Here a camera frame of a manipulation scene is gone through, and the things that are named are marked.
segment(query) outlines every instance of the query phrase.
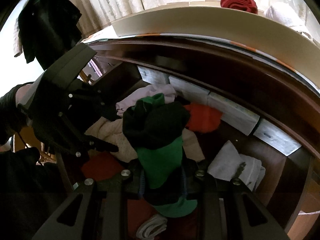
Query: black jacket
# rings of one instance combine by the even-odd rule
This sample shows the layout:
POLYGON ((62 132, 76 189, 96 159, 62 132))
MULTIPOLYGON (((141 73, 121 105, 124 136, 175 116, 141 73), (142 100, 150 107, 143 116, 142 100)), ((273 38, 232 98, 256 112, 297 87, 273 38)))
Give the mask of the black jacket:
POLYGON ((19 37, 27 63, 45 70, 81 39, 79 9, 69 0, 29 0, 19 14, 19 37))

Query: red towel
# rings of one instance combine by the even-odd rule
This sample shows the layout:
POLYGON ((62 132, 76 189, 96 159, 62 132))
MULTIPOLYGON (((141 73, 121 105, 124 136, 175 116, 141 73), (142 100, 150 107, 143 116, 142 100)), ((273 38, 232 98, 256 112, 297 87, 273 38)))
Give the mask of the red towel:
POLYGON ((254 0, 221 0, 220 5, 223 8, 231 8, 258 14, 257 4, 254 0))
POLYGON ((194 103, 184 107, 190 113, 190 119, 186 125, 190 131, 207 133, 218 128, 222 116, 219 110, 194 103))

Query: black metal bracket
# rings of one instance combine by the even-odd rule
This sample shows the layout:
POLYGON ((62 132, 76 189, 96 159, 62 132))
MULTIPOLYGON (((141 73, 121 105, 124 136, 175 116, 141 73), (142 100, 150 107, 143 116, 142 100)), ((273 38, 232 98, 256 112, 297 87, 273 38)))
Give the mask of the black metal bracket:
MULTIPOLYGON (((231 182, 196 170, 193 160, 183 161, 187 198, 197 199, 201 240, 289 240, 287 234, 239 179, 231 182)), ((95 239, 102 199, 102 240, 127 239, 127 199, 139 199, 143 172, 136 159, 128 170, 111 179, 86 179, 42 225, 32 240, 95 239)))

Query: person's arm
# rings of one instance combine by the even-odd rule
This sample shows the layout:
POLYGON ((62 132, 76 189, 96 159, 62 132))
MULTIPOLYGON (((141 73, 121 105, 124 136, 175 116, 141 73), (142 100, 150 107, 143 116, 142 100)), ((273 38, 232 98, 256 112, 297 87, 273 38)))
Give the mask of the person's arm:
POLYGON ((0 146, 27 126, 27 116, 17 105, 30 87, 30 83, 17 85, 0 98, 0 146))

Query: white cloth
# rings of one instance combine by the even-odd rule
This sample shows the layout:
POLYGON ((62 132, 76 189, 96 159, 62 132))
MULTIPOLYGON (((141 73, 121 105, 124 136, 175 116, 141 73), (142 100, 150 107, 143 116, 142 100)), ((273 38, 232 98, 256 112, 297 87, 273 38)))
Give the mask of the white cloth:
POLYGON ((266 169, 262 167, 260 160, 239 154, 230 141, 224 144, 210 163, 208 173, 214 178, 230 181, 243 162, 246 165, 239 179, 252 191, 259 186, 266 169))
POLYGON ((264 12, 264 15, 270 20, 293 29, 313 42, 311 33, 289 4, 276 2, 264 12))
POLYGON ((14 25, 13 30, 13 55, 14 57, 18 57, 22 54, 22 43, 19 38, 19 25, 18 18, 16 19, 16 23, 14 25))
MULTIPOLYGON (((123 119, 111 122, 104 117, 101 117, 95 122, 86 132, 86 135, 95 136, 103 141, 117 145, 118 152, 111 154, 118 160, 128 163, 133 159, 138 158, 137 152, 133 149, 130 142, 122 133, 123 119)), ((194 132, 184 129, 182 131, 183 149, 186 157, 196 162, 204 160, 201 147, 194 132)))
POLYGON ((144 240, 153 240, 155 236, 167 229, 166 217, 156 214, 144 222, 137 230, 137 238, 144 240))
POLYGON ((174 101, 175 93, 173 86, 170 84, 167 85, 148 85, 144 88, 139 88, 131 95, 127 96, 122 101, 116 103, 116 109, 118 111, 117 115, 123 116, 123 113, 130 107, 134 106, 136 102, 147 96, 154 96, 156 94, 163 93, 164 101, 166 104, 172 103, 174 101))

